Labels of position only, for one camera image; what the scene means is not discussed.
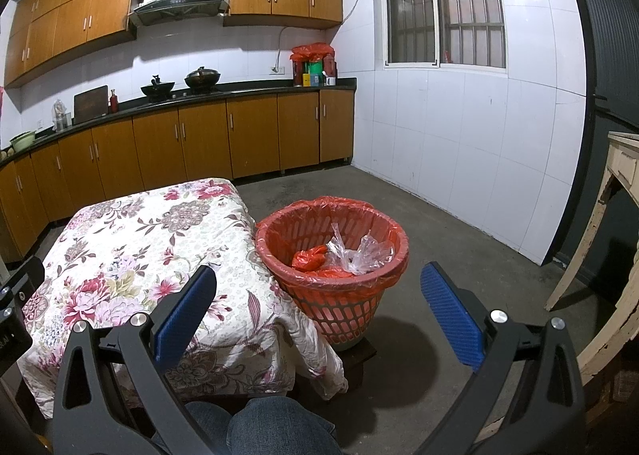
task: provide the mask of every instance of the window frame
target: window frame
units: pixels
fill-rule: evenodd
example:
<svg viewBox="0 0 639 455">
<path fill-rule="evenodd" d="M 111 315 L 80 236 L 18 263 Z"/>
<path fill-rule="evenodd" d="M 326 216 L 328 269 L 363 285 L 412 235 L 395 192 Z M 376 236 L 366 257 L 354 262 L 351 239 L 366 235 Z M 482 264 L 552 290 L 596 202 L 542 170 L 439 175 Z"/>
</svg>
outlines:
<svg viewBox="0 0 639 455">
<path fill-rule="evenodd" d="M 497 76 L 504 76 L 508 71 L 508 35 L 506 32 L 506 19 L 504 16 L 504 4 L 500 1 L 500 8 L 502 10 L 502 19 L 504 20 L 504 62 L 505 67 L 497 68 L 493 66 L 477 66 L 474 64 L 450 64 L 442 62 L 442 31 L 441 31 L 441 9 L 440 0 L 433 0 L 433 16 L 435 17 L 435 61 L 434 62 L 389 62 L 389 1 L 381 0 L 381 6 L 383 10 L 383 16 L 381 17 L 381 29 L 382 29 L 382 65 L 384 69 L 391 70 L 404 70 L 404 69 L 450 69 L 450 70 L 467 70 L 471 69 L 475 72 L 493 73 Z"/>
</svg>

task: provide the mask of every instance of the window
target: window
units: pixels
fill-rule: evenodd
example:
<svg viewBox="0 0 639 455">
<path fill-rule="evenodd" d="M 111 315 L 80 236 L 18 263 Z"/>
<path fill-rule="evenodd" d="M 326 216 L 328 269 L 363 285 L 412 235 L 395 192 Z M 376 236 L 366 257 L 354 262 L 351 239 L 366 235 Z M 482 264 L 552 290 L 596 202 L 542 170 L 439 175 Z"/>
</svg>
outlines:
<svg viewBox="0 0 639 455">
<path fill-rule="evenodd" d="M 501 0 L 386 0 L 387 64 L 506 66 Z"/>
</svg>

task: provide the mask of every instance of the blue jeans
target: blue jeans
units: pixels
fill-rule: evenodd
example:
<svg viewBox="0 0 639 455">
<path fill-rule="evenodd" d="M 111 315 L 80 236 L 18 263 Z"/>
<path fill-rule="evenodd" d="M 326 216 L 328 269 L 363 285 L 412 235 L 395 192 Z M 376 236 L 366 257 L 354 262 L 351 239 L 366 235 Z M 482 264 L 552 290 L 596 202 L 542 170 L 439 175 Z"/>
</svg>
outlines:
<svg viewBox="0 0 639 455">
<path fill-rule="evenodd" d="M 202 401 L 186 409 L 210 438 L 226 440 L 220 455 L 343 455 L 335 426 L 288 397 L 252 399 L 235 415 Z M 158 434 L 153 441 L 166 450 Z"/>
</svg>

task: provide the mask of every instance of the floral tablecloth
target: floral tablecloth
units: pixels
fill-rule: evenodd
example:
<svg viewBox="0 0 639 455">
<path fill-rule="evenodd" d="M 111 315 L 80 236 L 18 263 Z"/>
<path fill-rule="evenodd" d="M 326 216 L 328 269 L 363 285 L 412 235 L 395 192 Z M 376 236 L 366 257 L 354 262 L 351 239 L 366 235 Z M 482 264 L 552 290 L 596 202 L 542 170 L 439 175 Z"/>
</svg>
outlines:
<svg viewBox="0 0 639 455">
<path fill-rule="evenodd" d="M 200 264 L 215 270 L 217 294 L 179 366 L 166 373 L 181 399 L 290 390 L 296 370 L 326 399 L 346 390 L 339 357 L 261 262 L 254 226 L 224 179 L 81 209 L 45 258 L 46 279 L 23 308 L 33 345 L 18 366 L 44 416 L 52 417 L 76 321 L 116 326 L 150 312 Z M 116 373 L 129 406 L 139 406 L 126 370 Z"/>
</svg>

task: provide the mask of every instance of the blue rubber pad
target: blue rubber pad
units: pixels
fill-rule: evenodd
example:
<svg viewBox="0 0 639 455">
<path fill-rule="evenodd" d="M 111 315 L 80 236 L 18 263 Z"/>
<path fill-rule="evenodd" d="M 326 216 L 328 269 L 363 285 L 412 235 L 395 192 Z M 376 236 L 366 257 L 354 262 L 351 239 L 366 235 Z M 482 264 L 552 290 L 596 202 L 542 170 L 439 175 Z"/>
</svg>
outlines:
<svg viewBox="0 0 639 455">
<path fill-rule="evenodd" d="M 423 267 L 420 285 L 457 359 L 477 372 L 484 361 L 484 339 L 479 327 L 432 264 Z"/>
<path fill-rule="evenodd" d="M 154 361 L 161 374 L 178 365 L 215 298 L 215 272 L 207 268 L 198 270 L 193 276 L 197 277 L 196 280 L 193 281 L 192 277 L 188 282 L 193 282 L 193 285 L 184 295 L 180 292 L 178 305 L 155 334 Z"/>
</svg>

